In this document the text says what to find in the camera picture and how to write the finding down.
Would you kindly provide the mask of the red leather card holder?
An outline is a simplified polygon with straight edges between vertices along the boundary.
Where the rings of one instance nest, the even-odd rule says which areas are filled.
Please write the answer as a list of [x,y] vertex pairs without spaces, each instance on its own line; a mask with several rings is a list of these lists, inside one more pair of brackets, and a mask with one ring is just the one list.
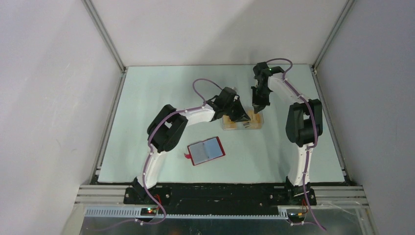
[[187,146],[186,159],[190,159],[194,166],[200,165],[225,156],[226,153],[219,137],[195,142]]

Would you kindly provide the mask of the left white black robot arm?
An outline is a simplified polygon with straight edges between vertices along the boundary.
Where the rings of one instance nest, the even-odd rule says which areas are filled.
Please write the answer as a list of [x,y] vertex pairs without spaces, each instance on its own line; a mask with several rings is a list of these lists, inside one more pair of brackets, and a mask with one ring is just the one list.
[[251,118],[244,110],[237,92],[229,87],[221,90],[219,95],[211,99],[202,98],[201,106],[178,110],[167,104],[147,128],[148,156],[143,170],[133,181],[136,198],[143,204],[154,200],[161,165],[167,152],[179,143],[184,130],[202,122],[212,122],[228,116],[233,122],[246,122]]

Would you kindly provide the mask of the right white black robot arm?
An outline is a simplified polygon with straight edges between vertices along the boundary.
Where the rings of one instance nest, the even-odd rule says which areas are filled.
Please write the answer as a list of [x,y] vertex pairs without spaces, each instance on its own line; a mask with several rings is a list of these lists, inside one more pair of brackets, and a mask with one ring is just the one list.
[[289,204],[296,205],[310,190],[310,158],[323,133],[322,103],[301,93],[279,66],[269,67],[267,62],[260,62],[254,66],[253,72],[256,82],[251,89],[255,113],[270,105],[271,93],[276,93],[289,104],[285,132],[288,140],[297,146],[298,154],[286,177],[284,197]]

